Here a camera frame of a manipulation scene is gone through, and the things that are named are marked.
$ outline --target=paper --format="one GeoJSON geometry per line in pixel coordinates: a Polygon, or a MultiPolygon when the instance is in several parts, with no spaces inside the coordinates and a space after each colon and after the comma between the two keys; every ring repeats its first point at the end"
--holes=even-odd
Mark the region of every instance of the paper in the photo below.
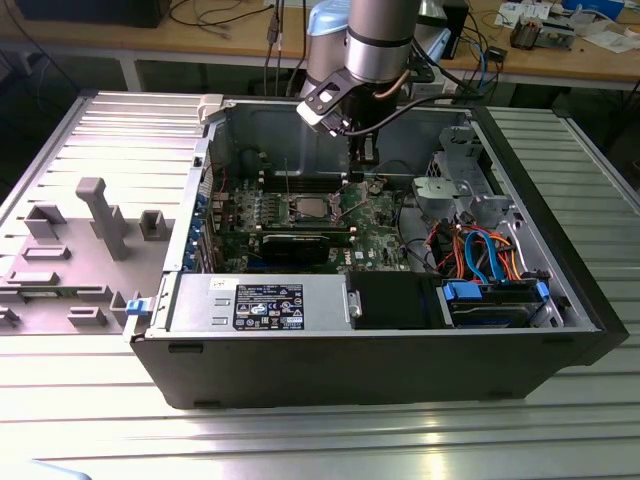
{"type": "Polygon", "coordinates": [[[584,39],[587,42],[606,48],[614,53],[622,53],[633,48],[640,48],[639,39],[625,37],[624,35],[609,30],[589,35],[588,37],[584,37],[584,39]]]}
{"type": "Polygon", "coordinates": [[[496,25],[502,25],[507,28],[514,28],[518,23],[520,15],[525,17],[537,17],[540,20],[549,18],[551,11],[550,2],[541,2],[535,4],[513,3],[507,2],[500,5],[500,13],[496,16],[496,25]]]}

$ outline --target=power supply label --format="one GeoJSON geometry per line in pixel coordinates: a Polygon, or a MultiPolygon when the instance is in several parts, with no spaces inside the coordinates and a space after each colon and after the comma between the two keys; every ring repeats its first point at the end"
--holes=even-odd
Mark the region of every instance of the power supply label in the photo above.
{"type": "Polygon", "coordinates": [[[233,328],[304,330],[302,285],[238,285],[233,328]]]}

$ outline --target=black box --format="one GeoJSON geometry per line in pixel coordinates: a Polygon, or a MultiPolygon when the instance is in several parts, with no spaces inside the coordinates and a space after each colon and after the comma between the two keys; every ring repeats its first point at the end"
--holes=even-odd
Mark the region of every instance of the black box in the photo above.
{"type": "Polygon", "coordinates": [[[469,14],[469,5],[466,0],[444,0],[442,9],[447,15],[447,28],[451,30],[451,37],[444,48],[442,58],[451,60],[455,56],[460,42],[462,28],[469,14]]]}
{"type": "Polygon", "coordinates": [[[171,0],[16,0],[16,5],[27,20],[156,28],[171,0]]]}

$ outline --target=gray fixture block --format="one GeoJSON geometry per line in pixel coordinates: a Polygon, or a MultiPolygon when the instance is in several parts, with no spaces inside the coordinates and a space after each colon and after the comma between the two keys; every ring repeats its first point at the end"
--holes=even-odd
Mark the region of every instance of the gray fixture block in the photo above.
{"type": "Polygon", "coordinates": [[[56,272],[13,272],[7,279],[10,285],[57,285],[59,281],[56,272]]]}
{"type": "Polygon", "coordinates": [[[76,327],[105,326],[107,317],[100,307],[71,307],[67,319],[76,327]]]}
{"type": "MultiPolygon", "coordinates": [[[[120,207],[118,205],[109,205],[109,208],[111,209],[111,218],[113,218],[115,225],[118,227],[118,230],[120,231],[122,236],[126,237],[127,229],[129,228],[129,225],[127,225],[127,221],[122,216],[122,211],[120,210],[120,207]]],[[[96,238],[102,238],[102,232],[100,231],[100,228],[98,228],[98,226],[96,225],[96,222],[89,222],[89,224],[93,229],[93,233],[96,234],[96,238]]]]}
{"type": "Polygon", "coordinates": [[[78,288],[78,298],[83,302],[108,302],[112,295],[108,285],[78,288]]]}
{"type": "Polygon", "coordinates": [[[16,323],[20,321],[18,317],[10,308],[0,307],[0,326],[15,327],[16,323]]]}
{"type": "Polygon", "coordinates": [[[66,221],[55,205],[40,204],[33,206],[24,223],[38,243],[50,243],[58,239],[53,225],[66,221]]]}
{"type": "Polygon", "coordinates": [[[87,203],[111,258],[116,261],[124,260],[128,249],[122,240],[122,227],[113,219],[112,211],[104,198],[106,187],[102,178],[82,177],[76,187],[76,195],[87,203]]]}
{"type": "Polygon", "coordinates": [[[145,241],[169,240],[169,229],[160,210],[145,210],[140,216],[140,230],[145,241]]]}
{"type": "Polygon", "coordinates": [[[65,246],[59,247],[27,247],[22,252],[22,258],[27,261],[38,260],[68,260],[71,251],[65,246]]]}
{"type": "Polygon", "coordinates": [[[0,292],[0,302],[25,304],[27,299],[18,290],[5,290],[0,292]]]}

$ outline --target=wooden workbench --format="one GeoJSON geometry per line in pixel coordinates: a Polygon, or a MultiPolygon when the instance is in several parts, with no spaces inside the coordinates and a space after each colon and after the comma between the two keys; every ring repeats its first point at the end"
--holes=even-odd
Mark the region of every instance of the wooden workbench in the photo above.
{"type": "MultiPolygon", "coordinates": [[[[231,5],[231,0],[199,0],[200,11],[231,5]]],[[[509,51],[501,76],[502,81],[539,83],[595,88],[631,88],[640,78],[640,50],[614,54],[582,39],[577,39],[570,51],[554,49],[517,50],[509,47],[507,28],[493,25],[498,0],[472,0],[480,30],[491,44],[509,51]]],[[[247,0],[229,12],[212,14],[222,20],[263,7],[262,0],[247,0]]],[[[166,60],[197,63],[261,65],[266,53],[266,31],[271,10],[229,24],[226,32],[231,39],[196,27],[180,25],[165,18],[156,29],[111,25],[87,25],[64,22],[33,22],[22,19],[24,28],[47,51],[59,54],[111,57],[120,60],[130,89],[141,89],[136,60],[166,60]]],[[[176,16],[194,22],[189,3],[176,11],[176,16]]],[[[623,22],[640,24],[640,14],[625,11],[623,22]]],[[[302,54],[302,10],[285,9],[283,65],[290,67],[302,54]]],[[[0,9],[0,49],[33,51],[34,48],[13,25],[4,7],[0,9]]],[[[476,68],[477,62],[465,44],[454,60],[444,61],[446,68],[464,74],[476,68]]]]}

